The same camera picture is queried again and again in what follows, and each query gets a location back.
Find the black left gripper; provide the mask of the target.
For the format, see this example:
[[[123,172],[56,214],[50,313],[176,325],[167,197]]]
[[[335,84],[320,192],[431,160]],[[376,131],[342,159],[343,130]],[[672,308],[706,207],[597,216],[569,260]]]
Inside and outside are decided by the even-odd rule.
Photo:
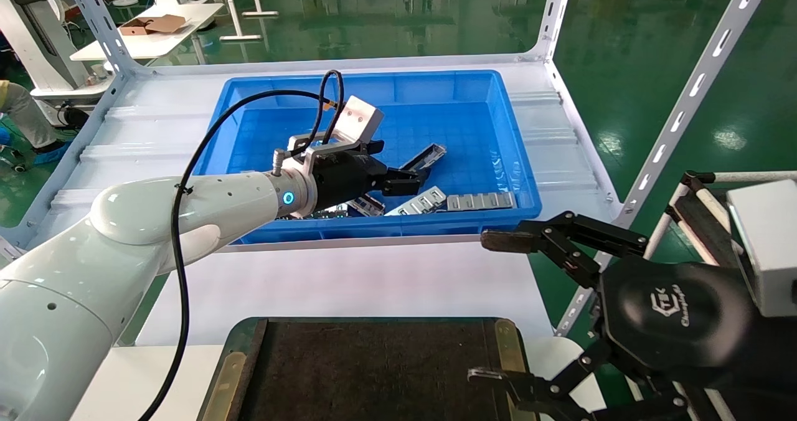
[[[384,140],[371,140],[358,148],[336,144],[311,147],[311,177],[316,197],[311,212],[357,199],[374,189],[385,197],[418,195],[430,176],[429,169],[388,168],[374,157],[384,150]]]

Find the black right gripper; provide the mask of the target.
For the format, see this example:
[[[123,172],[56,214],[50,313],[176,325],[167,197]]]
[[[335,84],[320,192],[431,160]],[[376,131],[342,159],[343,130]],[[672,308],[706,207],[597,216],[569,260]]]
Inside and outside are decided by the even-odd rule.
[[[677,390],[589,412],[570,393],[601,365],[621,368],[632,359],[646,372],[704,387],[765,387],[763,359],[752,350],[755,308],[740,271],[697,262],[663,264],[618,260],[601,266],[581,250],[614,257],[643,256],[648,237],[586,215],[565,211],[549,220],[522,220],[514,230],[485,230],[481,246],[493,252],[541,253],[582,288],[598,288],[604,333],[553,379],[527,372],[475,367],[470,383],[503,390],[521,412],[553,420],[674,420],[688,400]]]

